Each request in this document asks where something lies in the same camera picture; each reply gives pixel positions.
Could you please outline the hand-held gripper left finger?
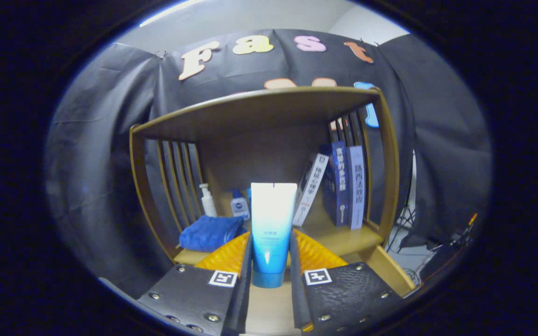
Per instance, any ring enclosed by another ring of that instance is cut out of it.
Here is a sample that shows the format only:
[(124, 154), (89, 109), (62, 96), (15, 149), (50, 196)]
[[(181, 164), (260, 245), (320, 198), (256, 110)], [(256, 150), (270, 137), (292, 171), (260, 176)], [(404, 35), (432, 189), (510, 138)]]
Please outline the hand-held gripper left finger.
[(188, 336), (245, 332), (252, 276), (252, 238), (234, 238), (196, 265), (177, 264), (138, 300)]

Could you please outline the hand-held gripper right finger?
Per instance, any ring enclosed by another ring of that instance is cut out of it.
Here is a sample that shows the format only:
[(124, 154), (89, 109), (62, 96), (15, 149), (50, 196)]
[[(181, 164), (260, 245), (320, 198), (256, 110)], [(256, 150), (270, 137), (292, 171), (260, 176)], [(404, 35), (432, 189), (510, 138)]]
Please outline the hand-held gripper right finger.
[(303, 333), (361, 333), (404, 305), (370, 265), (346, 262), (297, 230), (290, 259), (293, 321)]

